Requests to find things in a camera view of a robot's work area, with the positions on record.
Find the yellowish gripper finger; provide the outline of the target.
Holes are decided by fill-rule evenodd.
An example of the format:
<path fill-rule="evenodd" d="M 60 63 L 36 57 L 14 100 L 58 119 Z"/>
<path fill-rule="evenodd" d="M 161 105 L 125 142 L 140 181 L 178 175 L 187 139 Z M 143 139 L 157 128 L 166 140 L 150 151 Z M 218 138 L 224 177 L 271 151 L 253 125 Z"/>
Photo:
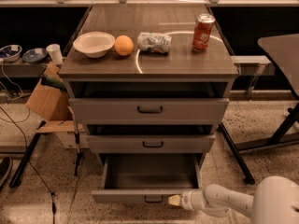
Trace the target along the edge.
<path fill-rule="evenodd" d="M 168 198 L 168 203 L 174 206 L 181 206 L 182 196 L 181 195 L 172 195 Z"/>

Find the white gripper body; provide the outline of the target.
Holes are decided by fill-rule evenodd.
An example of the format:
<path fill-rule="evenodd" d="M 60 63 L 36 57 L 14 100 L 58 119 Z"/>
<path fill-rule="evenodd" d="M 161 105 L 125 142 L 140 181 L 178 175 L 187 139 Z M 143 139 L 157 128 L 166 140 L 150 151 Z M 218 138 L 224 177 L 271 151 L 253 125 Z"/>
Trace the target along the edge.
<path fill-rule="evenodd" d="M 181 206 L 190 211 L 202 210 L 203 209 L 203 191 L 201 190 L 189 190 L 184 191 L 181 194 Z"/>

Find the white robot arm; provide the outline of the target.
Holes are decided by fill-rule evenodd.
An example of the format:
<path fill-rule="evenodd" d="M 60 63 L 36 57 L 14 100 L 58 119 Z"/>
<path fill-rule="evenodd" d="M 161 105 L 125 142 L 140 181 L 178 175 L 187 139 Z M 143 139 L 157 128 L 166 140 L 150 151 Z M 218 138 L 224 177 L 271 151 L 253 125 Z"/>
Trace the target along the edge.
<path fill-rule="evenodd" d="M 251 224 L 299 224 L 299 186 L 281 176 L 265 178 L 253 196 L 212 184 L 172 195 L 168 203 L 212 217 L 226 217 L 233 209 Z"/>

